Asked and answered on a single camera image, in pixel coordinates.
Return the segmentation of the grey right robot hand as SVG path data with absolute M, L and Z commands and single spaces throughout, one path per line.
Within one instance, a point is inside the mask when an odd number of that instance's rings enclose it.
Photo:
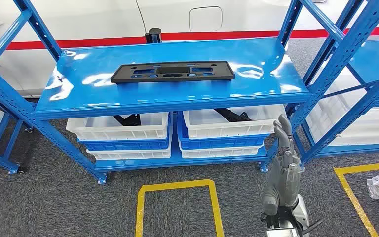
M 262 197 L 264 213 L 269 216 L 276 215 L 281 206 L 293 207 L 296 205 L 303 172 L 300 167 L 301 160 L 294 149 L 290 121 L 284 114 L 281 114 L 273 124 L 278 140 L 278 149 L 276 156 L 272 159 L 268 186 Z

